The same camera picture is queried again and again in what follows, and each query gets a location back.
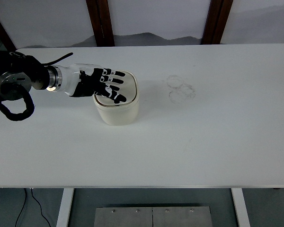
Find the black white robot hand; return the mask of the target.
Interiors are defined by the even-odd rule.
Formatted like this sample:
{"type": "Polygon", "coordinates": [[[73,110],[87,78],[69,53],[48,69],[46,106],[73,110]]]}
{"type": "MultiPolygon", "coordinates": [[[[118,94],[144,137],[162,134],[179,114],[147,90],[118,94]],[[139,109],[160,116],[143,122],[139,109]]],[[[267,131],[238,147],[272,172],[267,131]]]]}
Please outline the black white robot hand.
{"type": "MultiPolygon", "coordinates": [[[[101,69],[102,67],[94,64],[72,64],[68,67],[60,66],[60,72],[62,74],[60,91],[65,92],[69,96],[73,96],[77,86],[81,82],[81,71],[85,72],[87,76],[91,76],[95,68],[101,69]]],[[[102,76],[100,77],[101,82],[112,82],[117,84],[124,83],[123,80],[110,76],[124,77],[125,73],[108,68],[102,68],[102,76]]],[[[125,103],[127,101],[126,97],[121,95],[118,90],[119,88],[113,85],[100,84],[98,86],[98,93],[102,96],[113,100],[115,104],[120,102],[125,103]]]]}

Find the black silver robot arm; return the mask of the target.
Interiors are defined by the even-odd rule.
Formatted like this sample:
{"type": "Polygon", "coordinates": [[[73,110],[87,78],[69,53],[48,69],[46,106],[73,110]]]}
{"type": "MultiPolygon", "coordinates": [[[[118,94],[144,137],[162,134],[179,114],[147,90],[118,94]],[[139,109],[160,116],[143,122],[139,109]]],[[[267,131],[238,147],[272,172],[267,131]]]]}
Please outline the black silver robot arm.
{"type": "Polygon", "coordinates": [[[62,91],[70,97],[98,95],[116,104],[127,101],[119,92],[125,73],[93,64],[57,65],[70,55],[41,63],[31,55],[0,51],[0,102],[21,99],[23,96],[16,90],[17,85],[23,86],[25,91],[31,88],[62,91]]]}

